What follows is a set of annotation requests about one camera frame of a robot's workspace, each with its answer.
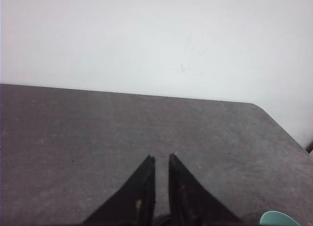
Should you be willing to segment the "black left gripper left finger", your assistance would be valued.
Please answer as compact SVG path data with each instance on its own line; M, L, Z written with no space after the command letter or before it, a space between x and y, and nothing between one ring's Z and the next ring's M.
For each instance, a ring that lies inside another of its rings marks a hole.
M155 158L148 155L84 226L150 226L156 202Z

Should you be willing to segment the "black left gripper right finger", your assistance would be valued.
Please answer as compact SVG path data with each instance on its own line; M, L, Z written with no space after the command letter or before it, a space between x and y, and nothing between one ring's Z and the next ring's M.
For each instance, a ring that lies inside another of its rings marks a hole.
M168 194L174 226L217 226L242 222L197 181L175 154L169 156Z

